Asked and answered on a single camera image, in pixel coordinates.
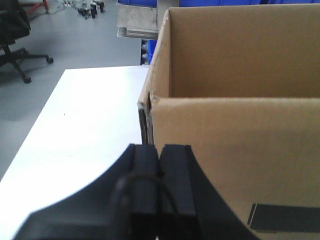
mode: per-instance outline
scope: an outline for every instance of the office chair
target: office chair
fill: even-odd
[[[17,60],[45,58],[49,64],[54,62],[48,55],[29,54],[25,48],[10,51],[9,45],[16,43],[16,39],[28,36],[30,29],[27,14],[18,0],[0,0],[0,48],[5,53],[0,55],[0,67],[11,63],[26,84],[31,82],[31,78],[21,70]]]

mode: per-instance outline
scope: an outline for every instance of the blue storage bin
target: blue storage bin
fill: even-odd
[[[221,0],[180,0],[180,7],[219,6]]]
[[[261,0],[221,0],[220,5],[255,5],[260,4]]]
[[[147,6],[156,7],[157,0],[121,0],[122,4],[135,5],[135,6]]]
[[[315,0],[270,0],[269,4],[312,4]]]
[[[149,64],[151,63],[152,57],[154,56],[156,45],[157,45],[156,40],[148,40],[146,44],[146,53],[148,55],[147,59]]]
[[[203,7],[221,5],[253,5],[261,0],[180,0],[180,7]]]

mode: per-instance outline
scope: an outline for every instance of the cardboard box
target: cardboard box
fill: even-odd
[[[171,8],[138,105],[143,141],[191,145],[261,239],[320,239],[320,4]],[[292,229],[254,230],[255,204]]]

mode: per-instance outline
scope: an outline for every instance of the white table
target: white table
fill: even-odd
[[[26,217],[95,180],[141,143],[137,101],[147,66],[64,72],[0,182],[0,240]]]

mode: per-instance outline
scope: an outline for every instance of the gray floor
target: gray floor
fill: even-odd
[[[84,19],[77,10],[62,10],[61,4],[49,0],[52,14],[43,14],[40,7],[30,15],[30,35],[12,45],[12,50],[25,47],[30,53],[49,54],[54,63],[24,60],[20,66],[32,78],[30,84],[10,64],[0,68],[0,179],[65,69],[140,64],[141,40],[116,37],[116,1],[104,2],[105,13]]]

